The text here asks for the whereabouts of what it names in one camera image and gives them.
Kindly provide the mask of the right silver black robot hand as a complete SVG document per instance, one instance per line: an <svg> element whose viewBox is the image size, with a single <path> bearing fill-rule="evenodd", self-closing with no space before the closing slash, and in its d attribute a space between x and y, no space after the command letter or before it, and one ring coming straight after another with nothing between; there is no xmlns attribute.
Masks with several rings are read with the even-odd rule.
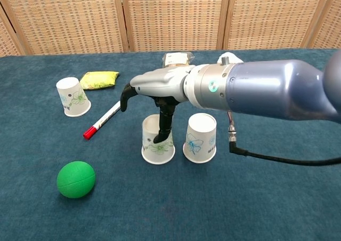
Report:
<svg viewBox="0 0 341 241"><path fill-rule="evenodd" d="M160 108L159 131L154 143L160 143L170 135L175 107L187 101L184 93L184 80L194 65L165 67L137 75L125 85L120 96L120 109L125 112L128 99L144 95L154 100Z"/></svg>

